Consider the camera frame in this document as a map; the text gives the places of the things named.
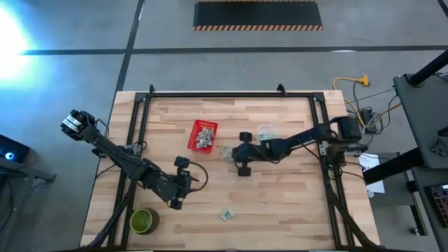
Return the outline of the black hazard-striped floor mat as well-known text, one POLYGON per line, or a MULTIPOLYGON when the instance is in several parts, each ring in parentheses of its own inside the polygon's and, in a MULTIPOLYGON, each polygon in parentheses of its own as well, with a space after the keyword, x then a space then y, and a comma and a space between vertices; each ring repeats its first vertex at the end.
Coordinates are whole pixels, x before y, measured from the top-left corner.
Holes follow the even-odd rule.
POLYGON ((196 32, 321 31, 315 0, 196 0, 196 32))

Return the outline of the clear plastic container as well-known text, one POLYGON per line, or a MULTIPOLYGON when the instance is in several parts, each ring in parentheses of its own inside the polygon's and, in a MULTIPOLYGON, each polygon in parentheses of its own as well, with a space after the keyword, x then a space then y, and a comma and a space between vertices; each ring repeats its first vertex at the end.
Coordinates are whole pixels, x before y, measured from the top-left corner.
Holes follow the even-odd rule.
POLYGON ((261 141, 259 139, 260 134, 277 134, 280 137, 276 125, 260 125, 258 127, 258 140, 259 141, 261 141))

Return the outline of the black keyboard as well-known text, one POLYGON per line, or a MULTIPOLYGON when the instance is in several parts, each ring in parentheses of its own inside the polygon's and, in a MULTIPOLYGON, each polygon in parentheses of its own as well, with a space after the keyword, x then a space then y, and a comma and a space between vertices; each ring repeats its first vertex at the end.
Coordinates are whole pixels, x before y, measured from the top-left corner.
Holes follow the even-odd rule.
POLYGON ((448 184, 425 187, 426 194, 442 227, 448 228, 448 184))

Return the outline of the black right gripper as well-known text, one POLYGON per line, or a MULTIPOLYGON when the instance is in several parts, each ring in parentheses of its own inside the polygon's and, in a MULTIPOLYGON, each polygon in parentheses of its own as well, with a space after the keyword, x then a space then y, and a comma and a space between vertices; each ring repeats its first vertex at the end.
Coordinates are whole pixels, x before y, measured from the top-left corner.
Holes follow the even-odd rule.
POLYGON ((274 142, 277 139, 263 140, 260 144, 253 144, 253 135, 250 132, 240 132, 239 140, 241 144, 231 147, 231 159, 237 168, 238 176, 250 176, 250 162, 270 162, 278 163, 280 153, 273 150, 274 142))

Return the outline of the dark grey desk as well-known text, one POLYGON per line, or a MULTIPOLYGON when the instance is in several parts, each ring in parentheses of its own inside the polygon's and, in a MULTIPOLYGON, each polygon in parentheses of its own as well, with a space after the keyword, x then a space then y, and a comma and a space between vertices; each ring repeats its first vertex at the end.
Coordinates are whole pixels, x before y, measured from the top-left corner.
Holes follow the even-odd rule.
POLYGON ((448 169, 448 156, 431 152, 438 139, 448 146, 448 137, 438 135, 448 127, 448 81, 431 76, 421 87, 414 87, 403 75, 394 77, 393 83, 425 165, 448 169))

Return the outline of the black device blue light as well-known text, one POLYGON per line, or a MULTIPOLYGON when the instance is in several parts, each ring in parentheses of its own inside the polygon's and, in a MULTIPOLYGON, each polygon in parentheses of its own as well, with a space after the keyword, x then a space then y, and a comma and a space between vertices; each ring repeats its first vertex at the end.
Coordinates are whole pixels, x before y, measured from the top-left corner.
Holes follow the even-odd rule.
POLYGON ((23 163, 30 147, 0 134, 0 157, 8 161, 23 163))

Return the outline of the black aluminium table frame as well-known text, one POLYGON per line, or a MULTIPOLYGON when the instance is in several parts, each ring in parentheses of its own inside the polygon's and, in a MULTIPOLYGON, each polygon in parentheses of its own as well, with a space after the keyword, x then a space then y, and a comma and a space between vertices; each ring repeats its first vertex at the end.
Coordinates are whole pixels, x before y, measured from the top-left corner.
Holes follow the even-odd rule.
POLYGON ((238 146, 240 132, 259 144, 258 127, 276 125, 285 139, 333 118, 348 116, 342 94, 320 92, 119 92, 109 120, 108 139, 128 147, 168 174, 176 157, 193 163, 194 188, 181 210, 169 208, 152 190, 144 189, 102 158, 94 175, 90 207, 80 241, 81 251, 376 251, 365 182, 358 165, 343 180, 328 166, 320 141, 294 150, 277 164, 250 162, 250 176, 238 176, 233 162, 221 157, 221 146, 238 146), (218 124, 210 153, 190 150, 196 120, 218 124), (130 217, 141 208, 160 216, 158 228, 137 234, 130 217), (231 209, 234 216, 220 215, 231 209))

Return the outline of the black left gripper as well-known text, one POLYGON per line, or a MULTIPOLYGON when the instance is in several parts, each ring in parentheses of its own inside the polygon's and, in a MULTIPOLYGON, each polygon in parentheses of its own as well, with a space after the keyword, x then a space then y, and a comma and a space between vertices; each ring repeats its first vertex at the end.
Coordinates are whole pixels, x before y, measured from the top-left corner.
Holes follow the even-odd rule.
POLYGON ((193 187, 192 181, 200 182, 200 180, 190 175, 187 170, 189 163, 188 158, 178 156, 174 161, 174 166, 177 167, 176 174, 162 177, 160 197, 171 209, 181 210, 187 194, 197 190, 193 187))

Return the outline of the green bowl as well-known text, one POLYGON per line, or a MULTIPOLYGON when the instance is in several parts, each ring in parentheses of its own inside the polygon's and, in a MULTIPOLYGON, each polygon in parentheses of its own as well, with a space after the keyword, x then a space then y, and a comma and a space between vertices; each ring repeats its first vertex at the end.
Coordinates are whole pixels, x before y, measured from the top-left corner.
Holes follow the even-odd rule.
POLYGON ((148 235, 154 232, 160 223, 158 212, 152 208, 141 208, 133 212, 129 226, 138 235, 148 235))

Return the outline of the black metal pole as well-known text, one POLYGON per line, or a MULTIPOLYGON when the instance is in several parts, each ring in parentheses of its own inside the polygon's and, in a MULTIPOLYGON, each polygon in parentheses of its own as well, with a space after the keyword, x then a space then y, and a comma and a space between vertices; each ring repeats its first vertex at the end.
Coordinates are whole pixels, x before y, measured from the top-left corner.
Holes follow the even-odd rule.
POLYGON ((414 87, 420 87, 421 84, 430 76, 448 65, 448 50, 436 57, 433 61, 428 63, 425 67, 408 78, 408 83, 414 87))

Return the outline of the white paper sheet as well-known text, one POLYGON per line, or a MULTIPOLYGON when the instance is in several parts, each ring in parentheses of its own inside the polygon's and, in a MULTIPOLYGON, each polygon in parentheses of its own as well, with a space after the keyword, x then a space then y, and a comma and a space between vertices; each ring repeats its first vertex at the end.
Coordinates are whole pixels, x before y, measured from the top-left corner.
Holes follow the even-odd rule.
MULTIPOLYGON (((358 157, 359 164, 362 166, 362 173, 364 179, 367 178, 365 175, 366 171, 379 165, 379 156, 376 154, 361 154, 358 157)), ((369 195, 373 194, 384 194, 385 187, 383 181, 378 181, 370 185, 366 185, 369 195)))

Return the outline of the black power strip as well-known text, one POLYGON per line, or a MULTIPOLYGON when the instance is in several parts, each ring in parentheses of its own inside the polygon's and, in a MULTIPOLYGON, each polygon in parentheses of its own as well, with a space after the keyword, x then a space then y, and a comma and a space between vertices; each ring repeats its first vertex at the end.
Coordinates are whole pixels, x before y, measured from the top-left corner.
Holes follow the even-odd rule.
POLYGON ((377 126, 375 123, 375 113, 371 108, 362 108, 360 111, 361 119, 364 123, 363 131, 367 134, 375 134, 377 132, 377 126))

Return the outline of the red plastic slotted basket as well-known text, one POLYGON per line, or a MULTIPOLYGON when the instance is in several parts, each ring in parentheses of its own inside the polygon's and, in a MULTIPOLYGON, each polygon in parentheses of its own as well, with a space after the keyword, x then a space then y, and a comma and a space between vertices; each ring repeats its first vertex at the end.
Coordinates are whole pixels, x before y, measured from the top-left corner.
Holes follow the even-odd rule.
POLYGON ((193 124, 190 138, 188 140, 188 148, 192 151, 202 152, 202 153, 210 153, 213 149, 214 140, 216 138, 216 133, 218 129, 218 124, 216 122, 209 122, 205 120, 196 120, 193 124), (206 148, 197 148, 196 143, 199 139, 197 139, 197 134, 203 131, 204 128, 214 129, 213 143, 209 143, 206 148))

